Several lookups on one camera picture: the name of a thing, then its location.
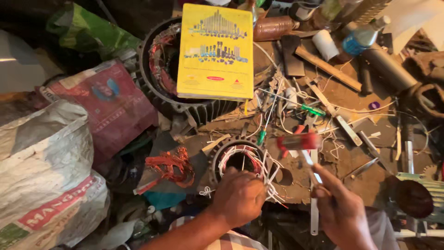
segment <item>brown bottle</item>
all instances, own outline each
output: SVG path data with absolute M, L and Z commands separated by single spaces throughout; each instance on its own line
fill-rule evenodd
M 253 30 L 253 41 L 279 40 L 299 27 L 299 22 L 289 16 L 267 17 L 259 19 Z

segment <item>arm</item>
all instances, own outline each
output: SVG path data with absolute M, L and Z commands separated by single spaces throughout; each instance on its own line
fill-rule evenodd
M 229 168 L 213 203 L 193 220 L 142 246 L 141 250 L 200 250 L 230 229 L 257 218 L 265 201 L 265 186 L 248 171 Z
M 318 198 L 321 225 L 327 236 L 342 250 L 377 250 L 361 197 L 321 165 L 315 164 L 313 171 L 323 183 L 314 188 L 312 196 Z

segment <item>gear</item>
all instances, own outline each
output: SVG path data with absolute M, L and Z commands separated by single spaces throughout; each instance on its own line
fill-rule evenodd
M 424 168 L 424 171 L 422 172 L 423 175 L 426 176 L 426 178 L 428 180 L 432 180 L 432 181 L 442 181 L 442 174 L 441 174 L 442 169 L 438 170 L 438 166 L 437 165 L 430 165 Z

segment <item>book cover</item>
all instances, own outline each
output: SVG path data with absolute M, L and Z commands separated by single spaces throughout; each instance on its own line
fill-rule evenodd
M 184 4 L 177 92 L 184 98 L 253 98 L 253 16 Z

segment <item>water bottle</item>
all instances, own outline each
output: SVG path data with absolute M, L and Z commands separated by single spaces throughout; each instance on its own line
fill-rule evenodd
M 390 24 L 390 18 L 383 16 L 378 20 L 359 26 L 351 32 L 343 41 L 342 48 L 351 56 L 357 56 L 368 49 L 376 41 L 378 32 L 384 26 Z

